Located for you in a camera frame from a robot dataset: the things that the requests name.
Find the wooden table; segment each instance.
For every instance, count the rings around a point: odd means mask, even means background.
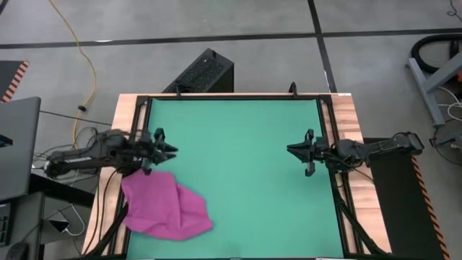
[[[115,115],[113,119],[113,129],[121,129],[123,131],[130,131],[131,125],[134,119],[134,112],[136,107],[136,99],[138,96],[152,96],[152,97],[166,97],[166,96],[175,96],[176,94],[164,93],[164,94],[122,94],[119,96],[117,107],[115,109]],[[292,93],[188,93],[183,95],[207,95],[207,96],[230,96],[230,95],[287,95],[290,96]],[[336,119],[336,125],[339,132],[340,139],[352,139],[358,142],[362,142],[361,129],[359,128],[358,118],[356,115],[356,110],[354,109],[353,98],[351,94],[326,94],[326,93],[300,93],[299,95],[330,95],[334,107],[334,114]],[[333,132],[331,129],[331,122],[327,111],[327,105],[323,105],[323,115],[324,121],[326,122],[326,128],[328,132],[328,139],[332,142]],[[141,129],[141,124],[143,122],[142,116],[139,119],[139,128]],[[372,177],[369,168],[365,166],[361,167],[360,170],[363,173]],[[106,191],[105,198],[105,207],[102,209],[103,204],[103,192],[102,190],[106,186],[106,183],[109,180],[110,174],[114,171],[114,168],[103,168],[100,174],[99,189],[101,190],[99,197],[95,197],[95,202],[93,203],[92,213],[90,215],[90,220],[88,222],[87,234],[85,236],[84,247],[85,249],[93,236],[96,219],[97,219],[97,208],[96,208],[96,199],[99,199],[100,210],[98,217],[98,225],[95,233],[95,238],[90,244],[91,251],[98,242],[98,237],[102,231],[102,235],[112,224],[115,213],[116,206],[118,201],[118,196],[120,193],[121,187],[121,175],[114,175]],[[340,177],[337,178],[338,183],[341,183]],[[349,174],[349,186],[352,192],[354,210],[357,215],[359,223],[367,231],[369,236],[377,243],[377,245],[382,248],[384,251],[391,252],[390,243],[388,241],[388,236],[385,230],[385,224],[383,222],[382,212],[380,211],[380,205],[378,202],[377,193],[375,191],[374,183],[369,179],[359,174],[358,172],[351,172]],[[104,210],[104,219],[103,224],[101,225],[101,215]],[[349,250],[351,253],[357,252],[357,249],[354,246],[353,232],[351,225],[348,220],[344,217],[346,236],[349,244]],[[126,227],[122,224],[119,227],[116,245],[115,245],[115,254],[121,254],[123,250],[123,239],[126,234]]]

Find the green mat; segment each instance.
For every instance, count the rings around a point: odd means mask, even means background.
[[[185,241],[132,232],[128,259],[342,257],[325,165],[307,178],[286,151],[308,128],[321,135],[314,100],[154,100],[157,127],[179,152],[156,169],[205,198],[214,228]]]

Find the yellow cable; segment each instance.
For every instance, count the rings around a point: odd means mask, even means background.
[[[58,7],[56,7],[56,5],[53,3],[53,0],[48,0],[51,4],[51,6],[55,9],[55,11],[59,14],[59,16],[62,18],[62,20],[66,23],[66,26],[68,27],[68,29],[71,31],[72,33],[72,36],[74,36],[74,40],[75,40],[75,44],[77,45],[77,48],[79,49],[79,52],[80,54],[85,57],[85,59],[88,61],[88,64],[90,65],[90,67],[92,67],[92,71],[93,71],[93,89],[91,91],[91,93],[88,95],[87,99],[84,101],[84,103],[82,104],[83,106],[86,106],[88,104],[88,102],[92,99],[93,97],[93,94],[95,94],[95,91],[96,91],[96,88],[97,88],[97,79],[96,79],[96,71],[95,71],[95,68],[93,66],[93,63],[92,61],[90,61],[90,58],[88,58],[87,54],[85,54],[83,51],[82,51],[82,48],[80,48],[80,42],[79,42],[79,39],[77,38],[77,35],[75,34],[74,30],[72,29],[71,25],[67,22],[66,18],[64,18],[64,16],[62,15],[62,13],[58,10]],[[74,122],[74,128],[72,130],[72,144],[75,146],[76,145],[76,133],[77,133],[77,126],[78,126],[78,122],[79,122],[79,118],[80,116],[82,115],[82,111],[79,110],[79,112],[77,113],[77,119],[75,120]]]

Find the crumpled towel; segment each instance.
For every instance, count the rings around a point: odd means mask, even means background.
[[[172,173],[145,175],[140,169],[122,179],[122,189],[128,202],[123,223],[130,230],[181,241],[213,227],[205,200],[177,184]]]

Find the gray floor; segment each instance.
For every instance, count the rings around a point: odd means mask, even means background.
[[[124,40],[259,33],[313,33],[305,0],[56,0],[80,40]],[[433,0],[315,0],[324,32],[460,28],[449,17],[448,1]],[[72,41],[60,17],[46,0],[10,0],[0,15],[0,44]],[[412,45],[425,35],[325,38],[339,92],[353,94],[365,137],[389,137],[415,131],[426,150],[419,157],[436,215],[453,259],[462,259],[461,168],[442,159],[428,144],[433,129],[428,112],[408,69]],[[328,92],[315,38],[235,40],[201,43],[163,43],[85,47],[98,73],[98,91],[85,118],[110,123],[118,94],[160,92],[205,48],[235,62],[236,92],[285,92],[295,81],[303,92]],[[441,65],[446,44],[425,48],[424,57]],[[91,90],[91,71],[76,48],[0,50],[1,60],[28,60],[28,69],[15,99],[42,98],[45,111],[74,116]],[[442,103],[451,103],[441,93]],[[36,151],[71,143],[71,119],[40,114]],[[81,127],[107,126],[81,123]],[[460,127],[452,122],[452,129]],[[460,161],[458,153],[443,152]],[[95,180],[78,183],[91,191]],[[47,212],[61,207],[47,201]],[[79,209],[87,221],[90,211]],[[71,231],[80,223],[65,212]],[[83,241],[80,237],[78,246]],[[76,256],[72,240],[45,248],[46,259]]]

